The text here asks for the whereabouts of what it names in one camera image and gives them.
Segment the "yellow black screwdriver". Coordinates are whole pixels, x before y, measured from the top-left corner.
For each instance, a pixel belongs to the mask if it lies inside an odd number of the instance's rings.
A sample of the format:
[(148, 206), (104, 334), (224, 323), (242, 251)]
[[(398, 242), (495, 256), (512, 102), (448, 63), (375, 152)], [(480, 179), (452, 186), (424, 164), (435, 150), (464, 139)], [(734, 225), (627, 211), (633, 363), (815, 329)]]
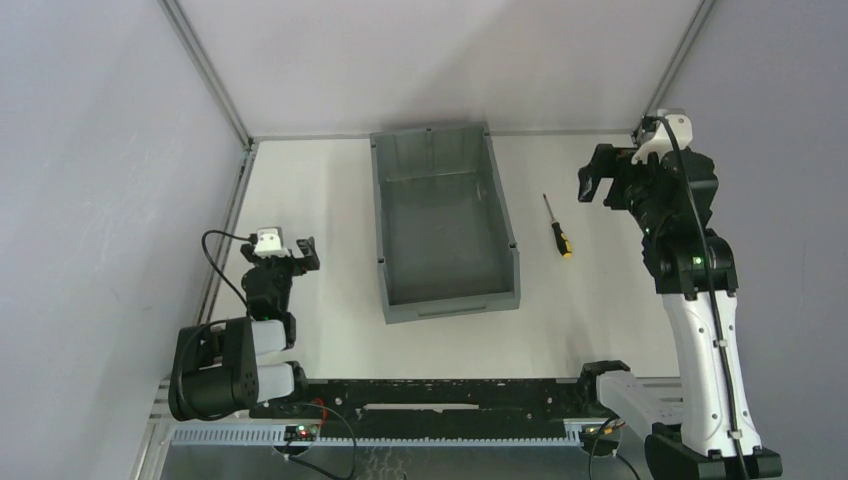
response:
[(572, 255), (573, 255), (573, 249), (572, 249), (570, 240), (566, 236), (564, 230), (562, 229), (560, 222), (555, 217), (547, 195), (545, 193), (543, 193), (542, 196), (543, 196), (543, 200), (545, 202), (548, 214), (550, 216), (551, 228), (552, 228), (552, 231), (553, 231), (553, 234), (554, 234), (554, 239), (555, 239), (555, 244), (556, 244), (557, 250), (563, 258), (571, 258)]

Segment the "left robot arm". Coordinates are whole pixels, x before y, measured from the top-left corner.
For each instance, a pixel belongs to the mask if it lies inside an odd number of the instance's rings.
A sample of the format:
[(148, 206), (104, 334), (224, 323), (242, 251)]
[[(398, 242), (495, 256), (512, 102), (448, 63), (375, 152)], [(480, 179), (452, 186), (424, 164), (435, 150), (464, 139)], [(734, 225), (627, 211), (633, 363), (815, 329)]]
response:
[(244, 316), (180, 330), (168, 391), (176, 420), (216, 421), (266, 401), (303, 397), (308, 381), (298, 362), (260, 362), (294, 347), (293, 283), (320, 268), (314, 238), (296, 244), (299, 256), (274, 229), (245, 239), (240, 251), (251, 267), (241, 279)]

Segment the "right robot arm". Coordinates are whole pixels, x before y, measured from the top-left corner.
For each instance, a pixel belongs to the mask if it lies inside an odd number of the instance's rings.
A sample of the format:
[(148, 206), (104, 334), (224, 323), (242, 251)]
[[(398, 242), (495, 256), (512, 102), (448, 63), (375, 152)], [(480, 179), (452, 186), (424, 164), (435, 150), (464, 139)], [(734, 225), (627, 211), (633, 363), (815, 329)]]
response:
[(736, 341), (738, 278), (729, 244), (708, 227), (718, 190), (713, 161), (690, 149), (651, 153), (598, 145), (578, 172), (578, 198), (602, 179), (605, 205), (630, 213), (643, 234), (643, 261), (672, 328), (682, 404), (673, 409), (637, 385), (620, 361), (584, 366), (589, 397), (642, 439), (656, 479), (769, 479), (780, 455), (754, 425)]

